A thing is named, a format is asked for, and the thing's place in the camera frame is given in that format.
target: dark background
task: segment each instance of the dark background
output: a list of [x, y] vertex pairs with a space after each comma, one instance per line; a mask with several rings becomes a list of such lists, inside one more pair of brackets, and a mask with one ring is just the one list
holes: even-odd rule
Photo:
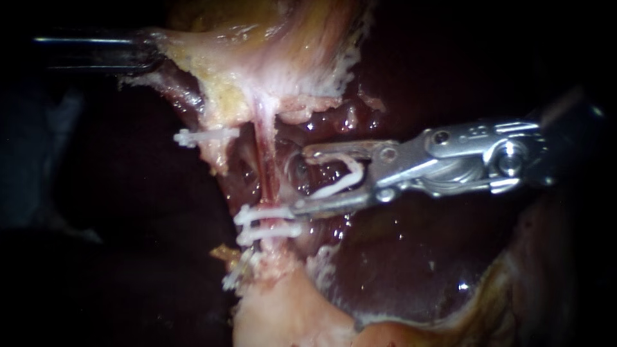
[[[46, 73], [41, 51], [29, 44], [30, 37], [56, 26], [162, 25], [165, 5], [133, 0], [16, 5], [12, 14], [19, 24], [3, 23], [8, 62], [1, 88], [2, 124], [45, 127], [45, 120], [23, 114], [57, 106], [69, 91], [79, 96], [83, 111], [49, 187], [69, 223], [92, 229], [102, 243], [50, 231], [44, 223], [2, 230], [0, 312], [5, 333], [0, 338], [17, 338], [20, 344], [229, 345], [226, 319], [234, 299], [220, 291], [224, 270], [207, 252], [221, 242], [233, 245], [233, 228], [208, 167], [196, 152], [170, 140], [181, 127], [171, 106], [147, 89], [118, 92], [113, 77]], [[502, 107], [525, 109], [582, 84], [610, 115], [615, 111], [610, 87], [615, 54], [609, 12], [591, 3], [436, 4], [384, 5], [380, 15], [390, 19], [388, 25], [400, 26], [401, 45], [413, 42], [418, 51], [437, 49], [431, 44], [434, 35], [448, 37], [465, 58], [500, 81], [502, 90], [511, 91], [500, 99]], [[426, 80], [439, 73], [430, 60], [416, 68], [424, 70]], [[444, 94], [443, 102], [449, 97]], [[15, 106], [20, 103], [30, 108]], [[9, 122], [7, 117], [19, 119]], [[611, 296], [616, 279], [610, 241], [611, 129], [609, 120], [601, 146], [570, 182], [578, 202], [574, 227], [580, 279], [574, 344], [603, 341], [615, 322], [602, 316], [616, 308]], [[48, 143], [40, 139], [17, 157], [36, 162], [32, 153], [45, 153]], [[25, 164], [6, 160], [0, 165]], [[1, 194], [5, 200], [15, 197], [14, 191]]]

